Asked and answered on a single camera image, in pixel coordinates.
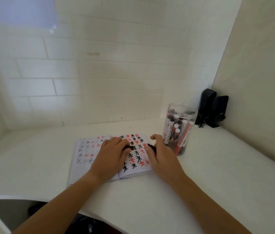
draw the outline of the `white table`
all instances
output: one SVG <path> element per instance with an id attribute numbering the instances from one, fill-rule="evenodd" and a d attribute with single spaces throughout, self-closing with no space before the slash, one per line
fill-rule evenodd
<path id="1" fill-rule="evenodd" d="M 121 133 L 162 133 L 151 119 L 12 131 L 0 141 L 0 199 L 49 201 L 66 187 L 74 141 Z M 275 163 L 223 128 L 191 131 L 179 157 L 210 197 L 253 234 L 275 233 Z M 129 234 L 202 233 L 192 214 L 155 174 L 104 184 L 83 213 Z"/>

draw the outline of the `notebook page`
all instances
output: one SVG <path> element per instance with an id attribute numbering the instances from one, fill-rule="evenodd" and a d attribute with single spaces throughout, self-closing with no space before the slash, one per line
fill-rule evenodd
<path id="1" fill-rule="evenodd" d="M 117 137 L 127 139 L 134 149 L 127 155 L 122 169 L 119 171 L 119 178 L 138 176 L 152 171 L 145 146 L 148 139 L 144 134 L 125 134 Z"/>
<path id="2" fill-rule="evenodd" d="M 89 137 L 78 139 L 75 142 L 68 174 L 67 187 L 75 183 L 89 171 L 93 161 L 101 149 L 103 141 L 110 138 L 111 136 Z M 107 182 L 115 180 L 119 180 L 118 174 Z"/>

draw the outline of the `person's left arm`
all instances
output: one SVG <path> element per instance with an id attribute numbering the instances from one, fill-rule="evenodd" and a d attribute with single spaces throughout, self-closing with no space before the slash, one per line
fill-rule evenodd
<path id="1" fill-rule="evenodd" d="M 104 141 L 91 169 L 12 234 L 65 233 L 92 193 L 121 169 L 131 151 L 131 149 L 122 151 L 125 145 L 129 145 L 126 139 L 116 137 Z"/>

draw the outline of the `hand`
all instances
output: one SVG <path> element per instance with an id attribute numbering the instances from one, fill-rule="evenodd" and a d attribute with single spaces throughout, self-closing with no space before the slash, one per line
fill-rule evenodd
<path id="1" fill-rule="evenodd" d="M 154 134 L 151 139 L 156 140 L 157 155 L 149 146 L 146 146 L 145 150 L 157 176 L 171 186 L 187 177 L 172 149 L 163 143 L 163 137 Z"/>
<path id="2" fill-rule="evenodd" d="M 112 178 L 122 168 L 128 153 L 131 152 L 130 148 L 122 151 L 126 145 L 130 145 L 130 143 L 120 137 L 105 140 L 87 174 L 91 174 L 101 183 Z"/>

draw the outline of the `jar of markers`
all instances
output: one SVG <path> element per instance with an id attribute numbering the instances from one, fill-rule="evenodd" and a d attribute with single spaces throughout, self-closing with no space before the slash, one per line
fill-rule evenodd
<path id="1" fill-rule="evenodd" d="M 190 129 L 195 124 L 197 110 L 187 103 L 170 103 L 165 126 L 163 128 L 164 143 L 176 155 L 182 155 L 189 138 Z"/>

